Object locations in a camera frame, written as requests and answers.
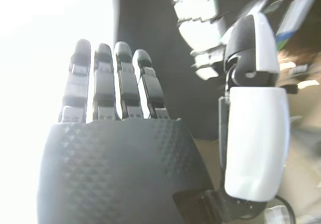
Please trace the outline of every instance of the beige floor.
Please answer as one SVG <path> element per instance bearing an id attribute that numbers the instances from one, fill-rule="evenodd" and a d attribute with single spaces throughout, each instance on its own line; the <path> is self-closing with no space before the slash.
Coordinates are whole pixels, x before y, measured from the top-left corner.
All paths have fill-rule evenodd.
<path id="1" fill-rule="evenodd" d="M 196 144 L 208 168 L 214 187 L 219 186 L 218 142 L 196 140 Z M 298 217 L 298 223 L 302 223 L 299 220 L 303 216 L 321 216 L 321 187 L 318 188 L 321 174 L 313 168 L 315 162 L 309 158 L 307 152 L 294 139 L 291 140 L 288 161 L 279 190 L 279 195 L 292 205 Z M 269 203 L 269 207 L 279 204 L 281 203 L 275 200 Z M 260 215 L 250 221 L 237 220 L 233 223 L 260 224 L 264 223 L 264 217 Z"/>

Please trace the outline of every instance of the textured grip surface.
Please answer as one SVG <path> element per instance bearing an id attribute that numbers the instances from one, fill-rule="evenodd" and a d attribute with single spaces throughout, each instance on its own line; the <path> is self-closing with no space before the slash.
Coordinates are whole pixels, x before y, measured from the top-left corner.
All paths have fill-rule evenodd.
<path id="1" fill-rule="evenodd" d="M 39 224 L 181 224 L 173 194 L 208 188 L 180 120 L 56 124 L 43 156 Z"/>

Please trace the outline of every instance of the wire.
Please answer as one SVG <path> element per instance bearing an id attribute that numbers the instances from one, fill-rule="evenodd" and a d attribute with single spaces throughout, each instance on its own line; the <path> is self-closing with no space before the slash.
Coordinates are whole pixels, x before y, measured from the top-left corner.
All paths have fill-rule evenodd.
<path id="1" fill-rule="evenodd" d="M 295 214 L 294 211 L 292 209 L 292 206 L 289 204 L 289 202 L 287 202 L 285 199 L 283 199 L 281 196 L 277 195 L 275 197 L 275 199 L 281 201 L 285 207 L 287 208 L 287 211 L 289 212 L 289 217 L 290 217 L 290 222 L 291 224 L 296 224 L 296 220 L 295 220 Z"/>

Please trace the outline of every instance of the blurred background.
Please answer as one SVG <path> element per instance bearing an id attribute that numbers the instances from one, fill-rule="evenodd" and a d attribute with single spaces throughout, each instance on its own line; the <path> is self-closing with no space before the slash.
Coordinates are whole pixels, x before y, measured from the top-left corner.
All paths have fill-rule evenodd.
<path id="1" fill-rule="evenodd" d="M 262 0 L 216 1 L 227 30 Z M 261 10 L 280 37 L 278 85 L 299 88 L 288 95 L 291 143 L 280 195 L 308 223 L 321 216 L 321 0 L 300 2 L 264 0 Z M 217 101 L 224 94 L 225 75 L 204 81 L 195 74 L 173 0 L 0 0 L 0 14 L 0 168 L 5 176 L 0 205 L 8 210 L 0 217 L 3 223 L 37 222 L 43 144 L 57 121 L 70 56 L 81 38 L 92 49 L 101 42 L 112 48 L 126 41 L 133 52 L 149 53 L 171 118 L 188 125 L 213 182 L 218 181 Z M 287 37 L 280 34 L 285 28 L 291 32 Z"/>

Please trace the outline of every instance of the black cable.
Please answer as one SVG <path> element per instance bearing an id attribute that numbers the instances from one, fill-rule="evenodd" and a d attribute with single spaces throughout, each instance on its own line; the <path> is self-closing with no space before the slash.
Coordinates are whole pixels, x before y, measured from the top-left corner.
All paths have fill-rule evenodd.
<path id="1" fill-rule="evenodd" d="M 287 208 L 287 211 L 289 212 L 289 216 L 290 216 L 290 222 L 291 224 L 296 224 L 296 220 L 295 220 L 295 214 L 294 211 L 292 209 L 292 206 L 289 204 L 289 202 L 287 202 L 285 199 L 283 199 L 281 196 L 277 195 L 275 197 L 275 199 L 281 201 L 285 207 Z"/>

